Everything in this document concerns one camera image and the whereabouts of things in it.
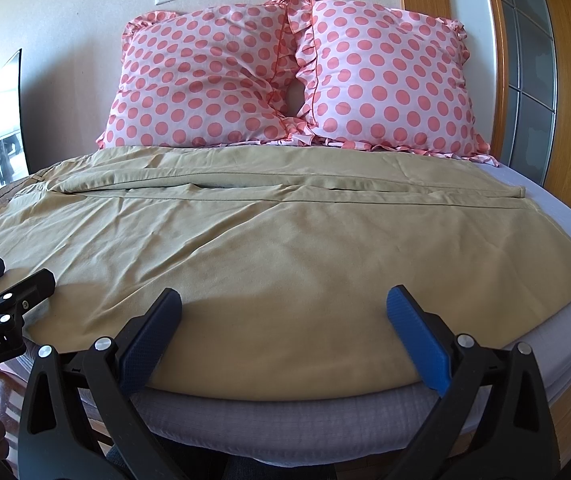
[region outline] mattress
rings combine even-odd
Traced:
[[[481,166],[498,180],[525,186],[527,196],[571,237],[571,209],[505,166]],[[533,347],[548,398],[571,384],[571,303],[519,340]],[[16,360],[21,375],[34,349]],[[92,400],[84,395],[89,404]],[[463,432],[478,423],[487,392],[477,396]],[[282,466],[341,462],[405,447],[437,400],[422,383],[332,400],[248,402],[191,397],[147,388],[132,401],[150,429],[191,446]],[[90,415],[98,413],[90,406]]]

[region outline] white wall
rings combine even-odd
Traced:
[[[476,129],[486,142],[492,138],[497,98],[497,43],[489,0],[450,0],[452,17],[468,33],[465,41],[470,59],[463,66],[467,89],[472,98]]]
[[[0,0],[0,67],[24,50],[22,118],[33,171],[96,149],[118,87],[127,21],[153,8],[184,12],[265,0],[177,0],[158,7],[153,1]]]

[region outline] polka dot pillowcase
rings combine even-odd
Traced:
[[[292,8],[297,78],[306,86],[293,137],[306,144],[491,162],[474,128],[458,22],[378,4],[307,0]]]
[[[121,82],[99,147],[287,137],[285,91],[297,70],[287,11],[285,4],[237,4],[184,16],[150,12],[128,23]]]

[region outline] khaki blanket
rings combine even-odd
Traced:
[[[500,348],[571,301],[571,238],[469,162],[240,146],[114,148],[0,206],[0,291],[41,267],[26,335],[116,335],[166,286],[184,317],[150,386],[225,399],[352,396],[418,380],[385,314],[403,283]]]

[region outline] screw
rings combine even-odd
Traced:
[[[517,345],[517,350],[520,351],[523,355],[530,355],[532,353],[532,347],[525,341],[521,341]]]
[[[52,353],[52,347],[50,345],[41,346],[39,348],[39,357],[47,357]]]
[[[108,337],[102,337],[100,339],[97,339],[96,342],[94,343],[94,348],[96,348],[97,350],[107,350],[108,348],[110,348],[110,346],[112,346],[112,341]]]
[[[463,348],[472,348],[474,346],[474,338],[468,334],[461,334],[456,338],[456,342]]]

